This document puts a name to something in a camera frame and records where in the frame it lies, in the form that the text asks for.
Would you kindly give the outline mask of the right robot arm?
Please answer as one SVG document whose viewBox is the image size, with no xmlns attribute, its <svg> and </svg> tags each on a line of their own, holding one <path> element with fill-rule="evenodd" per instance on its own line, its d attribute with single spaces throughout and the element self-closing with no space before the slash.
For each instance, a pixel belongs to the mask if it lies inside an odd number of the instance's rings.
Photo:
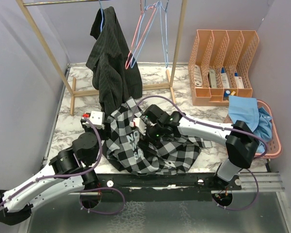
<svg viewBox="0 0 291 233">
<path fill-rule="evenodd" d="M 180 111 L 168 114 L 154 104 L 139 120 L 141 133 L 155 143 L 163 136 L 187 136 L 225 146 L 228 158 L 219 165 L 213 177 L 213 184 L 219 190 L 228 187 L 238 172 L 251 167 L 259 146 L 256 136 L 240 120 L 233 124 L 199 120 Z"/>
</svg>

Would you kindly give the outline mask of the grey plaid shirt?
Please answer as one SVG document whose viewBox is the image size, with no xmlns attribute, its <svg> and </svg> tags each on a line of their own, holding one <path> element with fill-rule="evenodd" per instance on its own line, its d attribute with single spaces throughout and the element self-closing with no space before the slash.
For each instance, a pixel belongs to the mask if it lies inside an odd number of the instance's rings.
<svg viewBox="0 0 291 233">
<path fill-rule="evenodd" d="M 103 155 L 118 170 L 134 175 L 175 175 L 187 172 L 202 149 L 212 143 L 199 137 L 163 137 L 156 144 L 143 140 L 138 130 L 130 127 L 132 115 L 140 117 L 143 111 L 133 98 L 107 117 L 111 133 L 103 143 Z"/>
</svg>

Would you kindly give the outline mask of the light blue shirt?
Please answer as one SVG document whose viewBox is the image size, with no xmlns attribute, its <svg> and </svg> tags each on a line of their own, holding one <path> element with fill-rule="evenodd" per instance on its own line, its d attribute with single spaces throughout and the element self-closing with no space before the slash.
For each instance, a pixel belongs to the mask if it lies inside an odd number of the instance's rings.
<svg viewBox="0 0 291 233">
<path fill-rule="evenodd" d="M 258 107 L 256 98 L 229 96 L 228 116 L 235 123 L 237 120 L 247 124 L 249 129 L 265 141 L 272 139 L 272 117 L 264 107 Z"/>
</svg>

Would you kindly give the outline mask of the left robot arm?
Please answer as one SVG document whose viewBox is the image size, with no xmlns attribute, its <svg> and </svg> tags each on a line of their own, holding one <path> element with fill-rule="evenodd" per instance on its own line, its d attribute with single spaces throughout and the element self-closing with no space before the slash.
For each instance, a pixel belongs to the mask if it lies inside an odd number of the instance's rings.
<svg viewBox="0 0 291 233">
<path fill-rule="evenodd" d="M 52 158 L 37 174 L 10 190 L 0 190 L 0 222 L 17 225 L 49 202 L 74 192 L 102 190 L 95 167 L 102 157 L 102 140 L 110 135 L 108 120 L 84 116 L 85 129 L 71 147 Z"/>
</svg>

